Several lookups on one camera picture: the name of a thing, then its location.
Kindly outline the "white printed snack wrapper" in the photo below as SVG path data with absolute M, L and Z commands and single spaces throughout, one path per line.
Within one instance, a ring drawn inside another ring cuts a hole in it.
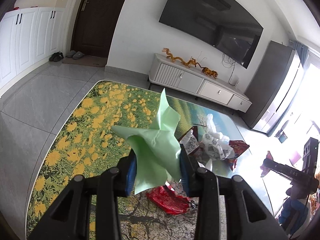
M 205 153 L 212 160 L 226 160 L 235 157 L 235 152 L 228 140 L 217 139 L 209 133 L 205 133 L 200 139 L 197 126 L 192 126 L 178 141 L 184 146 L 187 155 Z

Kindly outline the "clear plastic bag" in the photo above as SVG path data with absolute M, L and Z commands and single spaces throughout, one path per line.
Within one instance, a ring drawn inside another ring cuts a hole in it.
M 213 122 L 213 115 L 208 114 L 206 116 L 206 134 L 211 135 L 213 138 L 221 140 L 221 141 L 226 141 L 229 142 L 229 137 L 223 135 L 221 132 L 218 132 L 216 129 L 216 126 Z

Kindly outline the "red snack wrapper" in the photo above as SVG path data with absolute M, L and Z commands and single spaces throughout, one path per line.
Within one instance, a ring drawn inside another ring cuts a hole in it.
M 169 215 L 180 215 L 190 209 L 189 198 L 177 194 L 171 186 L 155 187 L 146 196 Z

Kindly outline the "dark red snack bag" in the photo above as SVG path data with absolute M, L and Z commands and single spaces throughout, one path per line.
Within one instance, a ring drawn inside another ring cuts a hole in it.
M 236 168 L 237 158 L 249 149 L 249 145 L 243 140 L 230 140 L 229 146 L 231 147 L 231 153 L 227 157 L 226 162 L 231 171 L 234 171 Z

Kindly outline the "white TV cabinet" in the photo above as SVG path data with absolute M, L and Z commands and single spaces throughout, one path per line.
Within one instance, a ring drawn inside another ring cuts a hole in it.
M 245 94 L 225 81 L 206 76 L 199 68 L 171 62 L 157 53 L 149 71 L 149 81 L 243 113 L 252 105 Z

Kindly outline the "grey refrigerator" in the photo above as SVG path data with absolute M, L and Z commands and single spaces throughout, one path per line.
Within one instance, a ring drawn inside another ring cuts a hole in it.
M 246 125 L 271 135 L 293 100 L 302 77 L 303 66 L 297 51 L 270 41 L 246 90 L 252 103 L 241 116 Z

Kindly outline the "white wifi router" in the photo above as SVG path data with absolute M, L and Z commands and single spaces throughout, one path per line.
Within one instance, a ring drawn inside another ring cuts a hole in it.
M 231 78 L 231 80 L 229 81 L 229 84 L 233 87 L 236 87 L 239 83 L 239 78 L 238 77 L 233 77 Z

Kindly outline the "golden tiger ornament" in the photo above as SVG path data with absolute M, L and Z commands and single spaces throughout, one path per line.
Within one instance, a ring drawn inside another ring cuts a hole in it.
M 214 70 L 209 69 L 208 67 L 202 67 L 202 72 L 206 75 L 206 76 L 211 76 L 214 79 L 217 79 L 218 77 L 218 73 Z

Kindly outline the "golden dragon ornament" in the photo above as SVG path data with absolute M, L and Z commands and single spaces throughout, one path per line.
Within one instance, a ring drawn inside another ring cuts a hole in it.
M 177 60 L 180 61 L 181 64 L 183 64 L 186 67 L 191 67 L 194 66 L 196 67 L 199 63 L 196 61 L 195 58 L 191 57 L 188 61 L 184 61 L 184 59 L 182 59 L 179 56 L 174 56 L 169 48 L 163 48 L 162 52 L 164 52 L 166 54 L 166 58 L 170 59 L 171 62 L 176 62 Z

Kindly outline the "brown door mat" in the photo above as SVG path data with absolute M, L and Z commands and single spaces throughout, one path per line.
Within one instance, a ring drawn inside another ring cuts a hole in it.
M 95 56 L 83 56 L 80 59 L 73 59 L 73 58 L 64 58 L 62 60 L 64 64 L 77 64 L 82 66 L 91 66 L 91 67 L 105 67 L 107 64 L 106 57 L 95 57 Z

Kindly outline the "grey slippers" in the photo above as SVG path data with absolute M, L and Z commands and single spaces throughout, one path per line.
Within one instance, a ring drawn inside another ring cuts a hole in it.
M 80 51 L 71 50 L 70 52 L 68 52 L 68 53 L 66 54 L 66 58 L 68 58 L 68 59 L 79 60 L 79 59 L 81 59 L 82 57 L 84 57 L 84 53 L 82 53 L 82 52 L 80 52 Z

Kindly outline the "black shoes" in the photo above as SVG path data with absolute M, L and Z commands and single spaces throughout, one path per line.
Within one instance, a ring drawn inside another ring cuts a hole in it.
M 56 52 L 54 54 L 51 55 L 51 57 L 49 58 L 50 62 L 59 62 L 61 60 L 63 60 L 64 56 L 62 52 Z

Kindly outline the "dark entrance door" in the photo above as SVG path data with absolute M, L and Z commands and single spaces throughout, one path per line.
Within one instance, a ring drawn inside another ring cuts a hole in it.
M 108 57 L 125 0 L 81 0 L 71 49 L 89 56 Z

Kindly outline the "white shoe cabinet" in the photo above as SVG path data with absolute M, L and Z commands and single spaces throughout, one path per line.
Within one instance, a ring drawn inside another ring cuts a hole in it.
M 74 0 L 1 4 L 1 93 L 62 50 Z

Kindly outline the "black wall television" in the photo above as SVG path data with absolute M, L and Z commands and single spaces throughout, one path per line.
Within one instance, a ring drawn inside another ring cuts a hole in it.
M 215 47 L 244 68 L 263 32 L 236 0 L 167 0 L 159 22 Z

